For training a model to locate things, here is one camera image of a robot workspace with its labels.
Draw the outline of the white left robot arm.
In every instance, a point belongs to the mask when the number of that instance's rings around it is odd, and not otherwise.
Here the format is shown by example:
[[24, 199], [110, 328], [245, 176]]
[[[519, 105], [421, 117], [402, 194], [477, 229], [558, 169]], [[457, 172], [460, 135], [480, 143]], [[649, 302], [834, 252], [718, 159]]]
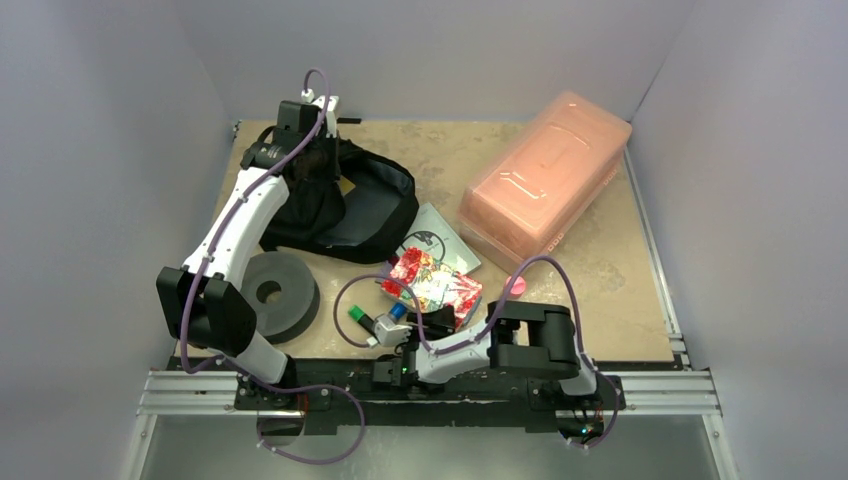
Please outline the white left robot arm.
[[274, 127], [274, 141], [249, 155], [232, 193], [201, 244], [178, 267], [165, 267], [156, 289], [170, 335], [176, 339], [182, 368], [193, 374], [230, 362], [260, 382], [259, 395], [272, 408], [297, 399], [298, 382], [286, 372], [290, 358], [257, 330], [254, 308], [241, 292], [255, 246], [290, 189], [283, 169], [306, 147], [338, 137], [336, 95], [303, 92], [284, 101], [285, 119]]

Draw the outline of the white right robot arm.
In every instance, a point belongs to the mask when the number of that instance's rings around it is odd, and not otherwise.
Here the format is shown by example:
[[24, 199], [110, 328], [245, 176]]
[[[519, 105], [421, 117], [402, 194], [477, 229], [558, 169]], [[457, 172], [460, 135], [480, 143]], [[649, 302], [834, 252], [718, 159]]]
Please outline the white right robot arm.
[[576, 407], [588, 405], [601, 391], [583, 349], [579, 313], [521, 301], [492, 302], [484, 322], [429, 346], [403, 343], [398, 354], [375, 362], [372, 381], [391, 388], [441, 387], [482, 369], [554, 382]]

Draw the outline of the black student backpack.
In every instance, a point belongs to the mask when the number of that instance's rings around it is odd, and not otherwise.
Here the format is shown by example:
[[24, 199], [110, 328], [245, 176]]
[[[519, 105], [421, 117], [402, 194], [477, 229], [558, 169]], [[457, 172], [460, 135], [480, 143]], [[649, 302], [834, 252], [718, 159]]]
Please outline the black student backpack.
[[419, 209], [415, 179], [397, 162], [319, 132], [280, 172], [289, 197], [259, 241], [357, 264], [388, 260]]

